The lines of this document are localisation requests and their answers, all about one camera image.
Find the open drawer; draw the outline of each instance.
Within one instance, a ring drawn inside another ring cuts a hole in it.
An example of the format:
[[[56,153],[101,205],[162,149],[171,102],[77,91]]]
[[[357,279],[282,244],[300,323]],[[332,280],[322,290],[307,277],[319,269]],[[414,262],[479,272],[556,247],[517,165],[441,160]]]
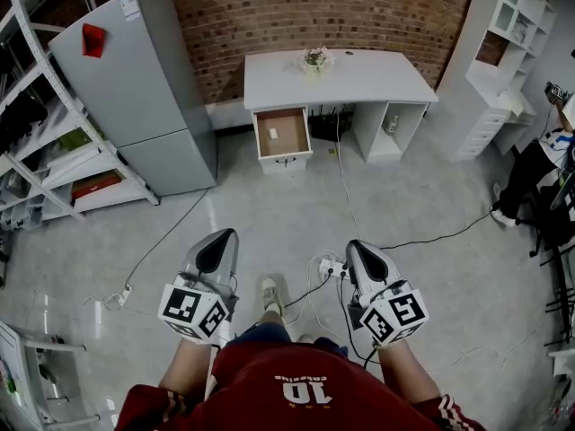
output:
[[[264,172],[305,168],[305,160],[313,154],[307,108],[253,113],[253,126]]]

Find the gray refrigerator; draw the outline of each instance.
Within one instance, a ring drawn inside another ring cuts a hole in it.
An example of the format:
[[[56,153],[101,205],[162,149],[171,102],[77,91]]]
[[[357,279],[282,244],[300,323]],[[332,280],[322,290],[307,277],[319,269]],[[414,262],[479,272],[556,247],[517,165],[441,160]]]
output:
[[[100,58],[82,28],[105,30]],[[49,47],[95,125],[160,196],[216,184],[217,147],[173,0],[110,0]]]

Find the white shoe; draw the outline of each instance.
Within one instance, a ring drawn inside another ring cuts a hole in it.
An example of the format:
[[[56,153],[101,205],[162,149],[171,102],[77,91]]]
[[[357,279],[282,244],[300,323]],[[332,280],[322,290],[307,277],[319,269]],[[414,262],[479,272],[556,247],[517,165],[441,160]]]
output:
[[[493,217],[493,220],[507,226],[508,228],[513,228],[516,225],[515,219],[510,219],[506,215],[503,215],[501,209],[495,209],[494,211],[491,211],[490,214],[491,217]]]
[[[497,182],[493,184],[493,195],[495,195],[495,201],[499,201],[501,198],[501,185]]]
[[[315,339],[310,334],[303,334],[299,339],[297,339],[297,343],[310,343],[313,344]]]
[[[261,284],[263,291],[263,311],[276,312],[279,316],[284,315],[284,304],[279,297],[278,285],[271,277],[266,277]]]

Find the red jersey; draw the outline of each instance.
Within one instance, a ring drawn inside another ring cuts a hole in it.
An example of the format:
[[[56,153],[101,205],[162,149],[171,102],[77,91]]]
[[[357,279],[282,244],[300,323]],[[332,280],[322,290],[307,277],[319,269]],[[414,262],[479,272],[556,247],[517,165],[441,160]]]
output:
[[[410,405],[359,365],[307,344],[225,347],[208,384],[211,392],[201,403],[135,386],[117,431],[483,430],[449,396]]]

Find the black pants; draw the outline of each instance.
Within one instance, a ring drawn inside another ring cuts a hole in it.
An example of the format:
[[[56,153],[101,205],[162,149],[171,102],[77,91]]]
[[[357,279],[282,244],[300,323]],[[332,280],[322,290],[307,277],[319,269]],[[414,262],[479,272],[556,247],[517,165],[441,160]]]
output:
[[[532,142],[515,161],[507,188],[501,192],[494,207],[501,209],[503,215],[510,219],[517,218],[521,199],[556,167],[541,145]]]

